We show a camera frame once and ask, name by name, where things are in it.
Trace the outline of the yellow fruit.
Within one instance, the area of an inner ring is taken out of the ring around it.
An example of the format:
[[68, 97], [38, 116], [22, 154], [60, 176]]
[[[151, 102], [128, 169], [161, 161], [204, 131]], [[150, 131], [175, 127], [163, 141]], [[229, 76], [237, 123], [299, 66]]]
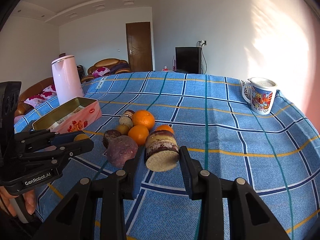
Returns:
[[80, 133], [75, 136], [73, 141], [81, 141], [81, 140], [86, 140], [86, 139], [89, 139], [89, 136], [87, 136], [85, 133]]

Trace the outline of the purple sweet potato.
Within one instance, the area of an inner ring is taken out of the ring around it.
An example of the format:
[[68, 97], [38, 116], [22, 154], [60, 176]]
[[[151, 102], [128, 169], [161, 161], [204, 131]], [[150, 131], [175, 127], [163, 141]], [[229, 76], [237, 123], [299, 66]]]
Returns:
[[135, 157], [137, 151], [137, 143], [131, 137], [122, 135], [109, 142], [107, 160], [114, 167], [122, 168], [127, 160]]

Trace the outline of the orange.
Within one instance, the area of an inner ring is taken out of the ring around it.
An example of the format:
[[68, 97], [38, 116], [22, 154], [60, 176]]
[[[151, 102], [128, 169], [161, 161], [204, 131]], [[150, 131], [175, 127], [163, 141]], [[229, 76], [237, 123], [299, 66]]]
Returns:
[[138, 110], [132, 116], [133, 125], [143, 125], [149, 131], [153, 129], [155, 125], [155, 117], [147, 110]]
[[142, 146], [149, 136], [149, 130], [144, 125], [136, 125], [129, 130], [128, 136], [131, 137], [138, 146]]
[[172, 134], [174, 134], [174, 130], [172, 129], [171, 126], [169, 125], [161, 125], [161, 126], [158, 126], [156, 128], [156, 131], [169, 131], [171, 132]]

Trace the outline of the small yellow-brown fruit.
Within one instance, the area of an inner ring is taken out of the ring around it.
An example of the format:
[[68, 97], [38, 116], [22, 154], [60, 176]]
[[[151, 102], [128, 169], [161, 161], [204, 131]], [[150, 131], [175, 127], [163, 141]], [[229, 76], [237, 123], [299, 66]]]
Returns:
[[125, 124], [119, 124], [117, 127], [116, 127], [116, 130], [121, 134], [121, 135], [127, 135], [130, 128], [129, 126], [125, 125]]

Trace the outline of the brown leather sofa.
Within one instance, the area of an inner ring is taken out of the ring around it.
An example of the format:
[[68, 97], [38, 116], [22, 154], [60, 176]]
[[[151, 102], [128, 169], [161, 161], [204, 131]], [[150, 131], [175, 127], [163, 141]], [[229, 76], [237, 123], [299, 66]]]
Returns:
[[18, 98], [18, 106], [17, 106], [17, 110], [15, 111], [15, 117], [20, 116], [20, 115], [26, 115], [29, 111], [34, 109], [30, 105], [27, 105], [26, 103], [24, 103], [24, 101], [28, 97], [40, 94], [49, 85], [54, 85], [54, 80], [52, 77], [48, 77], [48, 78], [32, 85], [27, 90], [25, 90], [23, 93], [21, 93]]

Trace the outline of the pink metal tin box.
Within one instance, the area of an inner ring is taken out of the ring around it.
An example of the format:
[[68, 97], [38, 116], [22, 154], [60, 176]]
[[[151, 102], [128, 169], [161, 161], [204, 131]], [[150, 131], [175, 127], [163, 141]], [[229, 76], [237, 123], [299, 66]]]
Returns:
[[98, 100], [76, 97], [33, 123], [35, 131], [49, 129], [60, 134], [81, 131], [102, 116]]

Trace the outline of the pink floral sofa cushion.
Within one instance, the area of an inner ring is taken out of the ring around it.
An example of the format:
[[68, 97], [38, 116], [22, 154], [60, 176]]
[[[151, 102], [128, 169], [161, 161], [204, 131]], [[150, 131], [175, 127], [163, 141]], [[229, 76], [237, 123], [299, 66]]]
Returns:
[[54, 85], [49, 85], [40, 94], [28, 97], [24, 103], [36, 108], [38, 105], [56, 96], [56, 89]]

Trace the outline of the pink electric kettle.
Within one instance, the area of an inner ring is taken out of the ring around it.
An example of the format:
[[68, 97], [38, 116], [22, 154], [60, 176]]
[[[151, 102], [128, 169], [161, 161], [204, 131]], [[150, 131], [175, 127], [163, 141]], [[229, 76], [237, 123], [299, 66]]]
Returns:
[[52, 62], [52, 74], [59, 105], [84, 96], [73, 55], [55, 59]]

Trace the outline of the blue plaid tablecloth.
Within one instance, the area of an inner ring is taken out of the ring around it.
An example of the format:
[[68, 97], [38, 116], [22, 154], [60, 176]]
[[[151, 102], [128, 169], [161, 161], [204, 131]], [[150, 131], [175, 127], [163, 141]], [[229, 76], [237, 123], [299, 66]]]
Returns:
[[84, 83], [85, 97], [100, 103], [102, 116], [85, 131], [91, 152], [73, 157], [62, 178], [36, 190], [36, 214], [46, 219], [82, 178], [115, 171], [107, 162], [103, 134], [128, 109], [148, 110], [156, 125], [169, 125], [180, 146], [220, 178], [244, 178], [288, 236], [304, 239], [319, 218], [319, 133], [281, 92], [271, 113], [251, 112], [241, 81], [175, 72], [125, 73]]

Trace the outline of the colourful printed white mug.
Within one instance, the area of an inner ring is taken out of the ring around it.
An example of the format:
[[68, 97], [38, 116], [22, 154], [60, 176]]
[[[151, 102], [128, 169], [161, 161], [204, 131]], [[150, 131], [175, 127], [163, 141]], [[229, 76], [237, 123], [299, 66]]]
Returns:
[[277, 85], [269, 79], [253, 77], [242, 86], [241, 92], [253, 112], [268, 115], [276, 96]]

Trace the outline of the brown wooden interior door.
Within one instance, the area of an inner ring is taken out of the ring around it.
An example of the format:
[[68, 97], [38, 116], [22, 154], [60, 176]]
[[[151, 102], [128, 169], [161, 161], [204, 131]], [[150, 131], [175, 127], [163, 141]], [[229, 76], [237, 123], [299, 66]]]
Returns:
[[133, 72], [153, 70], [151, 24], [135, 22], [126, 24], [128, 61]]

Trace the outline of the pink bottle beside television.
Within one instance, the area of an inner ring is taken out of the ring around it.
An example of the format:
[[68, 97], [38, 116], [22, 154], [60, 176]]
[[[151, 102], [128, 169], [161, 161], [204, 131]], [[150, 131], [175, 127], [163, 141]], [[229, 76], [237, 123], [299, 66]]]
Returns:
[[175, 59], [175, 56], [173, 56], [172, 58], [172, 71], [176, 71], [176, 59]]

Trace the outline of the black television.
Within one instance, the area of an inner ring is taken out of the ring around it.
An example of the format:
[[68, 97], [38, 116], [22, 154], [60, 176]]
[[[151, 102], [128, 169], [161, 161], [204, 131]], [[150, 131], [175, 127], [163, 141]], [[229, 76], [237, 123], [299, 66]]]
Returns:
[[201, 47], [176, 47], [176, 72], [201, 74]]

